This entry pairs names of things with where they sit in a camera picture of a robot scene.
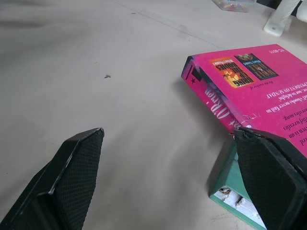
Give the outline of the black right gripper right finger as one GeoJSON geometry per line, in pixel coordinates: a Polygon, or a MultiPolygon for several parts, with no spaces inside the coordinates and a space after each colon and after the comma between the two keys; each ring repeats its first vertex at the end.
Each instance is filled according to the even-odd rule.
{"type": "Polygon", "coordinates": [[[269,132],[235,130],[245,189],[269,230],[307,228],[307,159],[287,139],[269,132]]]}

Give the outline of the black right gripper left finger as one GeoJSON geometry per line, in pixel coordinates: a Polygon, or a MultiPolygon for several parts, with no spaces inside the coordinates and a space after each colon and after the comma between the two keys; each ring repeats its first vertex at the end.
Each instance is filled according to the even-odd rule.
{"type": "Polygon", "coordinates": [[[80,230],[94,190],[104,130],[65,140],[0,223],[2,230],[80,230]]]}

